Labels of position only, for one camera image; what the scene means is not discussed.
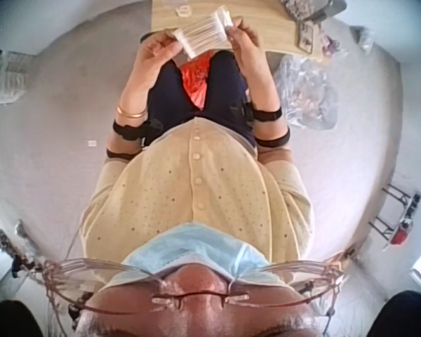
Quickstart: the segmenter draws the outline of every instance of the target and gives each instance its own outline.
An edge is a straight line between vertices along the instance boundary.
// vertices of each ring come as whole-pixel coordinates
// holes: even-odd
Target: hand
[[[133,89],[151,89],[156,83],[161,67],[181,50],[182,46],[168,30],[154,33],[144,40],[135,58],[130,78]]]
[[[258,33],[246,25],[242,17],[234,18],[233,23],[233,27],[227,28],[229,42],[246,81],[252,85],[269,83],[272,75]]]

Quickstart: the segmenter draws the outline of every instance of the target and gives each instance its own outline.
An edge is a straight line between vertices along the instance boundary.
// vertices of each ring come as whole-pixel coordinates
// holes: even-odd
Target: black arm band
[[[128,160],[131,161],[134,159],[135,156],[137,156],[140,152],[138,153],[134,153],[134,154],[129,154],[129,153],[115,153],[109,150],[106,150],[106,154],[107,157],[109,159],[124,159],[124,160]]]
[[[288,131],[284,136],[277,139],[273,139],[273,140],[261,140],[258,138],[255,139],[258,145],[263,146],[263,147],[270,147],[270,148],[284,146],[285,144],[288,143],[289,140],[290,140],[290,128],[288,128]]]
[[[146,134],[146,126],[145,122],[141,126],[135,128],[129,125],[118,125],[116,121],[112,124],[112,128],[117,135],[120,135],[124,140],[137,140],[140,138],[145,137]]]
[[[282,117],[282,109],[279,108],[275,112],[266,112],[253,108],[253,116],[256,121],[277,121]]]

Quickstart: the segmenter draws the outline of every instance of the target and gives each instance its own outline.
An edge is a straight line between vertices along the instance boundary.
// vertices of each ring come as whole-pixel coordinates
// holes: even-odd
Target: eyeglasses
[[[105,315],[136,315],[167,309],[179,310],[184,298],[209,294],[219,296],[222,307],[236,305],[250,308],[290,307],[311,303],[317,298],[329,295],[332,299],[328,312],[333,312],[343,272],[334,265],[312,261],[280,263],[238,275],[229,283],[225,293],[178,293],[175,284],[166,281],[163,275],[155,275],[118,263],[85,258],[66,260],[62,263],[47,261],[42,277],[54,310],[55,295],[79,310],[90,310]],[[106,302],[106,309],[100,308],[96,304],[97,301],[87,303],[93,294],[98,293],[109,282],[116,285],[125,284],[125,279],[137,281],[131,282],[131,286],[126,285],[121,298],[110,296]],[[297,300],[296,296],[290,296],[290,292],[287,291],[290,288],[301,293],[304,298]],[[131,301],[125,301],[127,296],[131,297]]]

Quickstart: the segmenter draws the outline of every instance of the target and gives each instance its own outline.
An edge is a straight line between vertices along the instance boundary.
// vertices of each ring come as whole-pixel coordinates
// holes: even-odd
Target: glasses frame
[[[136,271],[136,272],[143,272],[148,277],[151,277],[153,280],[156,280],[161,289],[166,285],[165,281],[162,278],[158,277],[151,272],[146,270],[140,269],[138,267],[131,267],[129,265],[122,265],[119,263],[112,263],[103,260],[95,260],[95,259],[88,259],[88,258],[75,258],[71,260],[64,260],[61,263],[56,263],[51,260],[47,260],[44,263],[44,271],[42,272],[43,281],[41,282],[46,287],[46,294],[50,301],[50,304],[55,312],[56,320],[62,330],[64,336],[67,337],[67,333],[62,327],[60,322],[60,318],[58,317],[58,312],[56,310],[57,305],[55,304],[55,295],[59,296],[63,300],[67,301],[70,305],[75,305],[80,310],[89,310],[92,312],[96,312],[99,314],[104,315],[136,315],[138,312],[111,312],[108,310],[96,309],[87,306],[87,304],[79,303],[78,301],[72,300],[66,297],[59,289],[59,286],[68,286],[69,283],[72,286],[77,286],[78,282],[73,282],[72,280],[68,280],[68,276],[74,272],[78,272],[81,270],[93,270],[93,269],[100,269],[100,270],[121,270],[122,272],[125,271]],[[244,303],[241,302],[243,300],[249,299],[249,291],[231,291],[231,287],[236,282],[240,282],[240,280],[245,277],[246,275],[251,275],[257,272],[278,272],[281,270],[287,270],[289,272],[304,272],[307,274],[314,274],[316,276],[320,276],[318,279],[319,281],[322,280],[327,282],[325,286],[327,289],[318,293],[317,295],[310,296],[304,298],[299,301],[295,301],[292,303],[286,304],[252,304],[252,303]],[[173,308],[179,310],[182,307],[182,300],[188,296],[196,296],[196,295],[214,295],[220,297],[222,301],[222,306],[224,307],[226,304],[229,305],[237,305],[240,307],[250,307],[250,308],[286,308],[296,305],[308,304],[313,300],[322,297],[323,295],[327,294],[329,291],[333,291],[333,299],[331,302],[331,306],[328,310],[328,323],[324,330],[324,333],[327,331],[328,325],[334,313],[335,302],[340,292],[340,285],[343,279],[343,271],[341,271],[336,264],[327,264],[327,263],[319,263],[309,260],[301,260],[295,261],[291,263],[277,263],[274,265],[269,265],[267,267],[262,267],[254,270],[249,270],[248,272],[239,275],[231,281],[227,287],[226,293],[217,293],[213,291],[200,291],[200,292],[193,292],[193,293],[185,293],[181,295],[172,295],[168,293],[160,293],[158,295],[152,296],[152,303],[158,304],[159,307],[150,310],[149,312],[158,312],[162,310],[166,310],[168,308]]]

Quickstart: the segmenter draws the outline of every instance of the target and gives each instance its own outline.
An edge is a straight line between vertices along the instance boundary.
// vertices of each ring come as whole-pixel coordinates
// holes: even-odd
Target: white floor
[[[91,196],[150,11],[147,1],[118,8],[59,38],[37,56],[28,92],[0,106],[0,218],[8,233],[23,219],[48,257],[64,257]],[[337,20],[324,27],[350,52],[328,68],[339,121],[331,131],[293,130],[292,137],[315,206],[315,259],[343,250],[377,213],[402,113],[399,64],[377,46],[365,56]]]

